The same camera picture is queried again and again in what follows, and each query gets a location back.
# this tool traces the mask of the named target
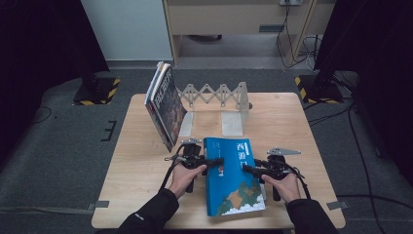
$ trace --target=standing book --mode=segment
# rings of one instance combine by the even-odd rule
[[[175,87],[170,64],[160,61],[144,102],[162,141],[171,152],[187,113]]]
[[[243,171],[243,164],[255,167],[248,138],[204,138],[209,160],[224,158],[224,165],[208,170],[206,209],[208,216],[232,215],[265,210],[258,178]]]

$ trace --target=hand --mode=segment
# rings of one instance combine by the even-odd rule
[[[292,202],[296,199],[300,199],[300,190],[298,190],[297,177],[294,174],[288,174],[282,180],[276,180],[268,175],[261,176],[264,181],[276,187],[280,196],[286,202]]]
[[[173,168],[172,183],[169,190],[173,192],[176,199],[179,199],[185,194],[186,187],[192,180],[207,168],[207,165],[200,165],[198,168],[189,170],[182,164],[178,164]]]

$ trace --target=power socket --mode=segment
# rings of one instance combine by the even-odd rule
[[[280,6],[286,6],[287,2],[289,6],[303,5],[303,0],[280,0]]]

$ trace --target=black jacket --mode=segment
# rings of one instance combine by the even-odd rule
[[[165,223],[178,210],[175,195],[167,189],[161,190],[139,211],[128,216],[119,227],[122,234],[162,233]],[[319,202],[299,199],[287,205],[289,217],[294,223],[295,233],[338,233]]]

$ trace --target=person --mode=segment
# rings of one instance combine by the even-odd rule
[[[162,233],[167,221],[179,208],[178,200],[185,194],[186,187],[206,168],[206,165],[201,165],[196,169],[188,170],[181,164],[176,165],[170,187],[161,189],[142,208],[129,215],[118,228],[118,233]],[[267,175],[263,175],[262,179],[279,191],[295,226],[295,233],[338,233],[319,202],[301,199],[294,174],[288,174],[283,180],[276,180]]]

